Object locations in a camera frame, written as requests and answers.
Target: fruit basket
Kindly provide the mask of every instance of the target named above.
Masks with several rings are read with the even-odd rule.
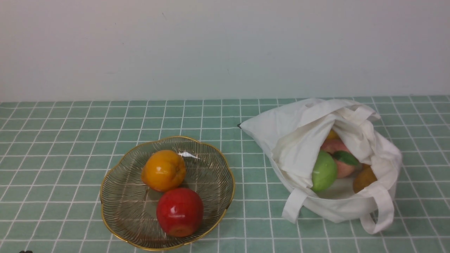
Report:
[[[180,187],[195,191],[203,202],[200,228],[186,237],[167,235],[156,217],[163,195],[141,180],[148,159],[173,150],[183,157],[186,175]],[[190,244],[208,234],[224,217],[234,196],[235,181],[224,155],[194,139],[174,136],[141,144],[123,156],[100,188],[102,219],[116,237],[145,250],[167,250]]]

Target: red apple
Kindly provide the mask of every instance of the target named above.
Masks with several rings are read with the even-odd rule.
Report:
[[[170,190],[159,199],[156,218],[162,230],[168,235],[176,237],[191,235],[202,223],[202,199],[188,188]]]

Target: green apple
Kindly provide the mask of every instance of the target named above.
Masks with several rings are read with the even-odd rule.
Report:
[[[319,151],[317,160],[312,170],[311,190],[320,192],[330,187],[338,176],[338,166],[333,157],[326,151]]]

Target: green leaf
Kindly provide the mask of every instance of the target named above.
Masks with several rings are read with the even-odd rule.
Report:
[[[351,153],[339,150],[333,153],[333,158],[348,165],[356,166],[360,162]]]

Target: green checkered tablecloth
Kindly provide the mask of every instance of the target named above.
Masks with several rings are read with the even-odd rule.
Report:
[[[288,191],[236,127],[299,99],[21,102],[0,104],[0,253],[137,253],[100,215],[108,169],[134,146],[189,136],[219,148],[236,179],[226,216],[205,238],[170,252],[443,253],[450,251],[449,96],[355,97],[404,156],[392,226],[367,234],[302,209],[281,218]]]

